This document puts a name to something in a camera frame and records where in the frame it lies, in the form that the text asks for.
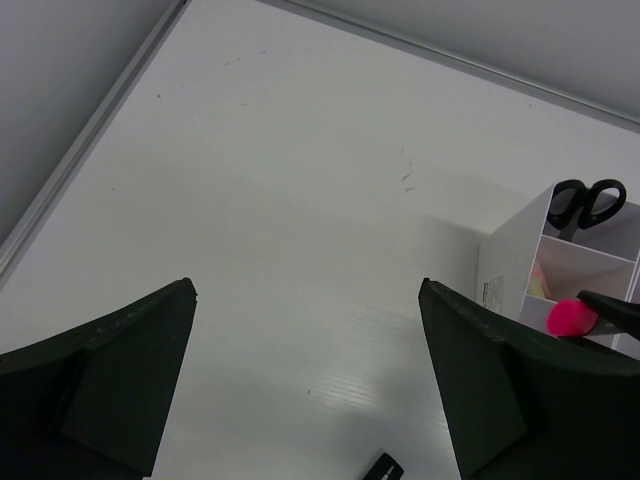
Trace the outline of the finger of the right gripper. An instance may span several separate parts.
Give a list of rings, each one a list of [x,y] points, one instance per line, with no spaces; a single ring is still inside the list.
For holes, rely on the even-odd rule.
[[[627,334],[639,339],[639,304],[582,290],[578,299],[595,316],[589,320],[585,336]]]

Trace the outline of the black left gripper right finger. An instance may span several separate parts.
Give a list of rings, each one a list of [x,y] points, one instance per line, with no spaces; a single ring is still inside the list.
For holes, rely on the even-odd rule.
[[[635,479],[639,363],[425,280],[419,305],[460,475]]]

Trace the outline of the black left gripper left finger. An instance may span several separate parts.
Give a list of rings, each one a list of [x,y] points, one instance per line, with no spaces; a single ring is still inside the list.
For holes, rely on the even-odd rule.
[[[183,278],[2,354],[2,474],[151,474],[196,305]]]

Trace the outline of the pink black highlighter marker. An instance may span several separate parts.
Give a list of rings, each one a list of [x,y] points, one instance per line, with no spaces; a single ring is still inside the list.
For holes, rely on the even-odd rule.
[[[579,299],[556,303],[546,319],[547,331],[555,337],[584,337],[599,322],[599,315]]]

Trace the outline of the yellow slim highlighter pen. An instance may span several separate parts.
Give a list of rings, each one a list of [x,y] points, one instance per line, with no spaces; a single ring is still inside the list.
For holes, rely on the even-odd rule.
[[[549,297],[549,290],[545,275],[538,261],[534,262],[529,279],[527,293],[529,295],[537,296],[544,299],[547,299]]]

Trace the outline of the black handled scissors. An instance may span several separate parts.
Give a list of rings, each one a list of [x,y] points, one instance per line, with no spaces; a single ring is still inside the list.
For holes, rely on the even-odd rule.
[[[616,179],[603,179],[587,187],[568,179],[553,189],[546,221],[557,238],[571,242],[578,230],[588,230],[614,217],[625,205],[627,189]]]

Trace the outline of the green black highlighter marker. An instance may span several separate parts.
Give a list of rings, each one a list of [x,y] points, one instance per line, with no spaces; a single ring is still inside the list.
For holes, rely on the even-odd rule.
[[[403,467],[388,453],[382,453],[364,474],[363,480],[400,480]]]

